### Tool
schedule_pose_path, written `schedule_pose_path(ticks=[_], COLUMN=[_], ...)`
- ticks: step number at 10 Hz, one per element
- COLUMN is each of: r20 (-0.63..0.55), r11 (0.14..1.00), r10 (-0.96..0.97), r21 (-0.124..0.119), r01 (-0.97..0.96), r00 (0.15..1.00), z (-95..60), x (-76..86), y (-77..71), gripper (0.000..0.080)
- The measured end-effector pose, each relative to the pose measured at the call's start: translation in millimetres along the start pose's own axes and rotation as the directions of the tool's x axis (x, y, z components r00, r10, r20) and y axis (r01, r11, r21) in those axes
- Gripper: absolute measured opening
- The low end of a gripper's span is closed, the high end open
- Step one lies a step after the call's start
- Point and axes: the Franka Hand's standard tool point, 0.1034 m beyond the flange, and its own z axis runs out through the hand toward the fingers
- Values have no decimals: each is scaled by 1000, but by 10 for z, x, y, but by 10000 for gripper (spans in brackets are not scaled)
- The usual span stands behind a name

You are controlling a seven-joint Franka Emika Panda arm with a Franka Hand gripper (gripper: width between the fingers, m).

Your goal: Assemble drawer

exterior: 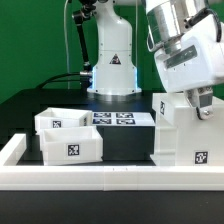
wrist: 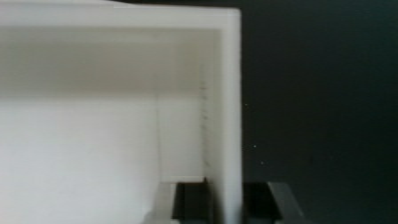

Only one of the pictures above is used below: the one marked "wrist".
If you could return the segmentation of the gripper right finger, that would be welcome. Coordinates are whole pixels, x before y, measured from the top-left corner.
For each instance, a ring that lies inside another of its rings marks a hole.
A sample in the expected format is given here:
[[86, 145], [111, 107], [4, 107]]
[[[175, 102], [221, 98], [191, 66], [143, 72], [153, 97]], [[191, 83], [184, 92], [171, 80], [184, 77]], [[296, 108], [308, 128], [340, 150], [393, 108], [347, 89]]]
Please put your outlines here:
[[244, 184], [244, 224], [306, 224], [306, 215], [287, 183]]

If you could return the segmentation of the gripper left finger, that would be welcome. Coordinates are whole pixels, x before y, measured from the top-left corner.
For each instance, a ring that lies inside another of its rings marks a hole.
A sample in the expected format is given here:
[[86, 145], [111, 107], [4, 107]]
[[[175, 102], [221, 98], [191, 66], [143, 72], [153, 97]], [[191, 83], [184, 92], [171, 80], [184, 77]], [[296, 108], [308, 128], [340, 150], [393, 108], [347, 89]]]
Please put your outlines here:
[[178, 183], [171, 218], [180, 224], [214, 224], [214, 194], [207, 180]]

